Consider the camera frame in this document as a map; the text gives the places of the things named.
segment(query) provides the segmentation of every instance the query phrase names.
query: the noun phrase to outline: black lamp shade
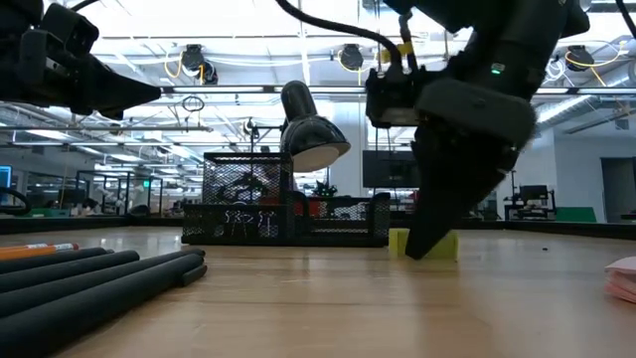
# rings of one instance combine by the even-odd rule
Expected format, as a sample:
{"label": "black lamp shade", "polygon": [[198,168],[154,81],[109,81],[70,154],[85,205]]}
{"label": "black lamp shade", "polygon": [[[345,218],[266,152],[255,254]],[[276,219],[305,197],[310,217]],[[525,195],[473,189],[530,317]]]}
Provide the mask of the black lamp shade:
{"label": "black lamp shade", "polygon": [[309,173],[335,163],[351,144],[334,123],[308,115],[289,122],[280,138],[280,148],[292,155],[294,172]]}
{"label": "black lamp shade", "polygon": [[332,165],[351,148],[338,127],[318,115],[306,84],[292,81],[280,93],[288,122],[280,138],[280,150],[290,153],[294,172],[308,173]]}

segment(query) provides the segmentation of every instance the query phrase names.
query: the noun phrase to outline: yellow block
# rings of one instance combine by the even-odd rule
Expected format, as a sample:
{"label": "yellow block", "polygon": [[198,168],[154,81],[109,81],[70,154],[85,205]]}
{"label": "yellow block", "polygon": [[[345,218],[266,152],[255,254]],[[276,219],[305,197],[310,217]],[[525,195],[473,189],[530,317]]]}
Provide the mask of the yellow block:
{"label": "yellow block", "polygon": [[[391,229],[389,231],[389,252],[394,256],[403,256],[407,241],[408,229]],[[459,237],[456,232],[450,231],[424,258],[457,261],[458,252]]]}

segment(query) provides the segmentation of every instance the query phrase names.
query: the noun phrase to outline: wire mesh basket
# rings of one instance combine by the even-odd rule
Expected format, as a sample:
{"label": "wire mesh basket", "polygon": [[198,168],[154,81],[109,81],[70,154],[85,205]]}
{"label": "wire mesh basket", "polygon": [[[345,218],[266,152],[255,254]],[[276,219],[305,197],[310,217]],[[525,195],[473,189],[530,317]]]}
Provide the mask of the wire mesh basket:
{"label": "wire mesh basket", "polygon": [[184,207],[182,242],[288,245],[294,236],[291,156],[206,153],[202,205]]}
{"label": "wire mesh basket", "polygon": [[186,205],[181,241],[191,245],[290,245],[293,230],[289,230],[287,212],[287,206],[275,205]]}
{"label": "wire mesh basket", "polygon": [[204,158],[203,204],[290,204],[289,154],[206,153]]}
{"label": "wire mesh basket", "polygon": [[388,243],[391,226],[389,194],[382,193],[373,198],[307,198],[300,195],[295,196],[294,203],[297,240],[306,245],[381,247]]}

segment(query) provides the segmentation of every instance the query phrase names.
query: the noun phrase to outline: spotlight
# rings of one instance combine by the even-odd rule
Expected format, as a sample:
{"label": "spotlight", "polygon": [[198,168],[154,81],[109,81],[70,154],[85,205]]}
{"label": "spotlight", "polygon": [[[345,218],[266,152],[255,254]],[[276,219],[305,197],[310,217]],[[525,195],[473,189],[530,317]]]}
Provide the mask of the spotlight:
{"label": "spotlight", "polygon": [[184,73],[201,80],[201,85],[216,85],[219,83],[217,68],[204,58],[202,49],[201,45],[186,46],[186,51],[184,51],[181,59]]}
{"label": "spotlight", "polygon": [[306,84],[292,81],[280,93],[287,121],[280,138],[281,152],[291,153],[294,172],[324,169],[351,149],[338,127],[318,115]]}
{"label": "spotlight", "polygon": [[360,48],[356,44],[348,44],[342,50],[340,54],[340,63],[342,66],[350,71],[358,71],[362,68],[362,64],[365,59],[362,57]]}

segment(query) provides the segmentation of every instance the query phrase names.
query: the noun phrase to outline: table surface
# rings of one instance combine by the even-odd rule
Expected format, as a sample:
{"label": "table surface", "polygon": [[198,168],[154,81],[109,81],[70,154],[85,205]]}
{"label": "table surface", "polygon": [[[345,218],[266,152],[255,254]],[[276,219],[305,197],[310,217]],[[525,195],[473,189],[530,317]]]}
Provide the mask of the table surface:
{"label": "table surface", "polygon": [[[118,228],[0,241],[151,257],[181,250],[179,235]],[[496,231],[459,237],[458,263],[391,259],[383,249],[205,247],[204,278],[59,357],[634,357],[636,305],[602,287],[603,267],[636,256],[636,243]]]}

